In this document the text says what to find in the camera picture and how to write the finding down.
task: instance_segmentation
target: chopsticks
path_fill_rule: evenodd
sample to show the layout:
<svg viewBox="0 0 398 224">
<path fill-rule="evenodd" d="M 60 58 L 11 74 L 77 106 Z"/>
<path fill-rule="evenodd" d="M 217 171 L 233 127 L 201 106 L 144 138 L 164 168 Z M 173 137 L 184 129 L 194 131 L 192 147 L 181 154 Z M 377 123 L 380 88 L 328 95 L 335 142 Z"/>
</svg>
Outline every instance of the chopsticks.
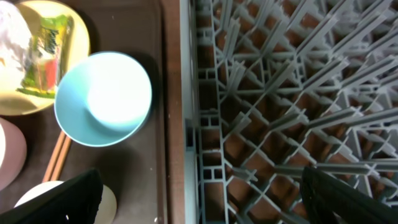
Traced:
<svg viewBox="0 0 398 224">
<path fill-rule="evenodd" d="M 57 143 L 52 152 L 49 165 L 45 171 L 43 182 L 58 180 L 60 177 L 63 164 L 67 158 L 71 139 L 61 131 Z"/>
</svg>

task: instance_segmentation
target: blue bowl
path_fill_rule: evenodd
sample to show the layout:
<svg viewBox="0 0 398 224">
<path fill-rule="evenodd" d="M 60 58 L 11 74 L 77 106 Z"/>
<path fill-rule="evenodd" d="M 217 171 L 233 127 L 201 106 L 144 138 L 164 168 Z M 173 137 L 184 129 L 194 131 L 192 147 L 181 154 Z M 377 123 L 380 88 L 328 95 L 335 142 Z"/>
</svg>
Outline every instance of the blue bowl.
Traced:
<svg viewBox="0 0 398 224">
<path fill-rule="evenodd" d="M 103 147 L 138 131 L 148 117 L 152 87 L 145 69 L 118 52 L 89 56 L 62 78 L 55 117 L 75 142 Z"/>
</svg>

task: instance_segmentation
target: pink cup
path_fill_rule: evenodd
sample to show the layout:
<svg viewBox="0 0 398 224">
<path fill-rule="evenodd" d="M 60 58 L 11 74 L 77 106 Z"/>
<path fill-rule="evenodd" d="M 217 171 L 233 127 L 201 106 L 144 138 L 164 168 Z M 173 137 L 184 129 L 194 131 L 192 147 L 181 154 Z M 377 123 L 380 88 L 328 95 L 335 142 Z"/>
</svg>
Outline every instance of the pink cup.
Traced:
<svg viewBox="0 0 398 224">
<path fill-rule="evenodd" d="M 0 118 L 0 190 L 19 174 L 26 158 L 26 141 L 17 126 Z"/>
</svg>

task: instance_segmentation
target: wooden table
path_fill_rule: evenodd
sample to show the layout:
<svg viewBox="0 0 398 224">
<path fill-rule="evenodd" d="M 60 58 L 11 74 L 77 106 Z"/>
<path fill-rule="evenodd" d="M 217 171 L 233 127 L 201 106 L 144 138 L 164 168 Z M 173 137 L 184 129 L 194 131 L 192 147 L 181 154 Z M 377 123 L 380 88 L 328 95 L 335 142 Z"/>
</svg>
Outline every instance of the wooden table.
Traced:
<svg viewBox="0 0 398 224">
<path fill-rule="evenodd" d="M 164 72 L 167 74 L 166 163 L 169 223 L 185 223 L 184 148 L 181 106 L 180 1 L 160 0 L 164 18 Z"/>
</svg>

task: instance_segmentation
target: dish rack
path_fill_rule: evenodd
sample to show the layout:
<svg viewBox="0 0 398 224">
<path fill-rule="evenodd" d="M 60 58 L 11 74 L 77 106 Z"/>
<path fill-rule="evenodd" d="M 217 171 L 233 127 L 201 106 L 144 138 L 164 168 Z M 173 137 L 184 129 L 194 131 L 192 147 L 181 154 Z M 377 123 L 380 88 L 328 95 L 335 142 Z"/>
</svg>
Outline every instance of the dish rack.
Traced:
<svg viewBox="0 0 398 224">
<path fill-rule="evenodd" d="M 397 10 L 181 0 L 185 223 L 309 223 L 304 166 L 398 206 Z"/>
</svg>

